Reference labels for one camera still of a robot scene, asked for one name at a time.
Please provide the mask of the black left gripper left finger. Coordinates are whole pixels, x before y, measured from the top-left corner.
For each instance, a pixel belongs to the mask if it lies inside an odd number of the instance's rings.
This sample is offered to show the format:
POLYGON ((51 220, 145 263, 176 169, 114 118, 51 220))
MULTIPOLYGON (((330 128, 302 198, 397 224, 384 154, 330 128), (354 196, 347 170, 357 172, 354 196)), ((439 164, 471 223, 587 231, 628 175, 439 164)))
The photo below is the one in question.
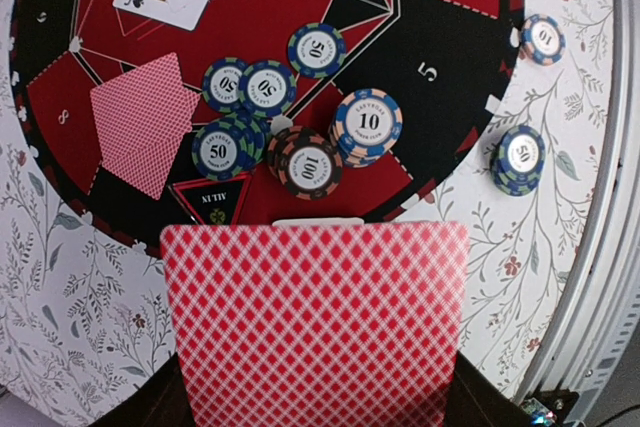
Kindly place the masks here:
POLYGON ((192 425, 193 414, 177 356, 172 356, 129 399, 92 423, 92 427, 192 425))

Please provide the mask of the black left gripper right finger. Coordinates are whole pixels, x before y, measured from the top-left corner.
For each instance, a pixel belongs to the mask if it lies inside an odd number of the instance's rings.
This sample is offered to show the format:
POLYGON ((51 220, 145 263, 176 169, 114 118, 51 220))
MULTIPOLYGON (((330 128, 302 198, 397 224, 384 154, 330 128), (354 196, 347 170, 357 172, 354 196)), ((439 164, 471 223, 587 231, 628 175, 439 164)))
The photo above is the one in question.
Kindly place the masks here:
POLYGON ((499 392, 464 355, 456 359, 444 425, 447 427, 530 426, 530 418, 499 392))

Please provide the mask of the red card bundle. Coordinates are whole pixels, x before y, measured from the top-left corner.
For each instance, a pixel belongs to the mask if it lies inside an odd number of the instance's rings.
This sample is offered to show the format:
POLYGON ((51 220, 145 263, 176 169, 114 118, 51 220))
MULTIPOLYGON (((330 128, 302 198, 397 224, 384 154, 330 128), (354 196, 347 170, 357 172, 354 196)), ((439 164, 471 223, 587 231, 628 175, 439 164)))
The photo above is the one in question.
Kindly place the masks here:
POLYGON ((464 225, 170 225, 160 241, 197 425, 443 423, 464 225))

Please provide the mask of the green poker chip stack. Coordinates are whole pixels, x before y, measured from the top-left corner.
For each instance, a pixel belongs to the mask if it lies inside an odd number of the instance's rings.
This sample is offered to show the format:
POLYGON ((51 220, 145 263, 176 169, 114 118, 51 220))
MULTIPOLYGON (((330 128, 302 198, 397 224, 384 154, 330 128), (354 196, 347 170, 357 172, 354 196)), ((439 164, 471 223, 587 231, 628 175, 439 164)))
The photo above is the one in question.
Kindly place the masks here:
POLYGON ((537 130, 527 125, 510 128, 491 159, 494 184, 514 197, 532 193, 541 181, 545 157, 545 143, 537 130))

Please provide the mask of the dealt red card seat eight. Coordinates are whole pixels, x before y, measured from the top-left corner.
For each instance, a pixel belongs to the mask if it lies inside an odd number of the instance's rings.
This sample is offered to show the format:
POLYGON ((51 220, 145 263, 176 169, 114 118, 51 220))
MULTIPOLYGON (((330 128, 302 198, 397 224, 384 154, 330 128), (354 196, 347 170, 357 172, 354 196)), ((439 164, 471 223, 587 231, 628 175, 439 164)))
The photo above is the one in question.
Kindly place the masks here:
POLYGON ((166 54, 90 91, 101 167, 158 200, 199 95, 183 86, 178 55, 166 54))

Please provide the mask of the poker chips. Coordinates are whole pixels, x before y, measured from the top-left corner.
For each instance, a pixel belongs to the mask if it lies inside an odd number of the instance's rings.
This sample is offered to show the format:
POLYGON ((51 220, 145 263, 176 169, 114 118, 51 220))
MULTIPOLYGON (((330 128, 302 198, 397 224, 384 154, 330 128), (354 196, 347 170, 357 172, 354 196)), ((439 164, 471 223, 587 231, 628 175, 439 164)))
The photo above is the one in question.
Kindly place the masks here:
POLYGON ((340 102, 328 133, 344 164, 363 168, 391 150, 402 128, 397 102, 383 90, 367 88, 350 93, 340 102))

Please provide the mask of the blue beige poker chip stack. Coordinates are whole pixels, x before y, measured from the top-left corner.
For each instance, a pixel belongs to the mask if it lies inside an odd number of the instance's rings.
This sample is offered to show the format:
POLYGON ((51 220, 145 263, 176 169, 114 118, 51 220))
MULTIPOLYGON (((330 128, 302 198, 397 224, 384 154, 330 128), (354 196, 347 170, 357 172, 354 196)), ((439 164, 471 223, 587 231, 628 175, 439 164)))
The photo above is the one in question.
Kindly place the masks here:
POLYGON ((526 56, 542 66, 559 62, 566 49, 566 38, 558 22, 544 14, 534 14, 525 20, 520 42, 526 56))

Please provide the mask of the round red black poker mat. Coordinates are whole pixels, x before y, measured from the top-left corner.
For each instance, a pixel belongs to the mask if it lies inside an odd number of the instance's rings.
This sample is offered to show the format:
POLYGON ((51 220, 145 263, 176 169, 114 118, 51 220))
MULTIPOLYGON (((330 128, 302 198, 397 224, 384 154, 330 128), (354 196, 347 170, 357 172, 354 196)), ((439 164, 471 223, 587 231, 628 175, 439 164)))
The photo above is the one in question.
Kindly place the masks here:
POLYGON ((185 31, 112 3, 14 0, 12 90, 25 137, 67 206, 54 225, 73 232, 86 220, 150 255, 165 226, 195 223, 169 191, 201 179, 191 142, 182 141, 161 197, 148 197, 101 167, 93 87, 175 52, 186 87, 198 91, 213 62, 285 62, 298 28, 327 23, 345 38, 345 63, 333 76, 298 80, 291 119, 325 133, 344 96, 375 88, 401 108, 401 136, 374 165, 346 170, 319 201, 290 195, 258 166, 236 224, 389 221, 447 178, 487 127, 516 64, 525 6, 525 0, 211 0, 195 30, 185 31))

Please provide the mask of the front aluminium rail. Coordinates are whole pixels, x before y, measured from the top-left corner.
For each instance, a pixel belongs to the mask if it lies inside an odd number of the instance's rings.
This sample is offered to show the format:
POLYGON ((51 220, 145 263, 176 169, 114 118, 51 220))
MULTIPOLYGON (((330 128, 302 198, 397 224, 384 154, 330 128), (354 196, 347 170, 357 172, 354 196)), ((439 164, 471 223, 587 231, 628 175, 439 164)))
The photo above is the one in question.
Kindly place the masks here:
POLYGON ((614 0, 609 116, 594 200, 567 286, 516 398, 552 397, 584 426, 639 337, 639 0, 614 0))

